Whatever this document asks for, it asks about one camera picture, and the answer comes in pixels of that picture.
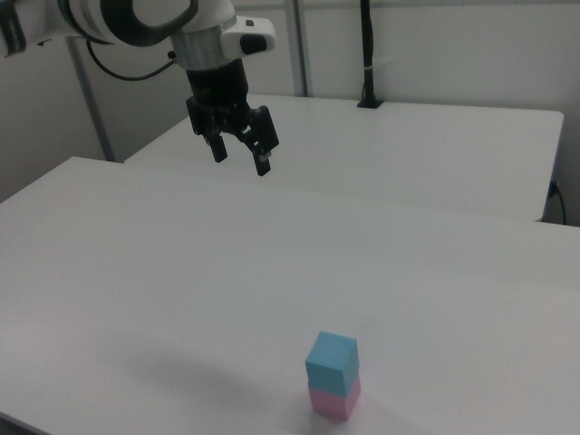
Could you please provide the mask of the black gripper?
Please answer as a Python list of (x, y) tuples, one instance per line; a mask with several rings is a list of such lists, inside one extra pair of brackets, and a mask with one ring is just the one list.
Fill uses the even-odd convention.
[(214, 161), (227, 158), (221, 131), (235, 135), (252, 153), (256, 173), (271, 170), (269, 158), (279, 144), (269, 109), (247, 103), (248, 83), (244, 64), (234, 60), (218, 68), (186, 70), (192, 96), (186, 100), (192, 130), (211, 148)]

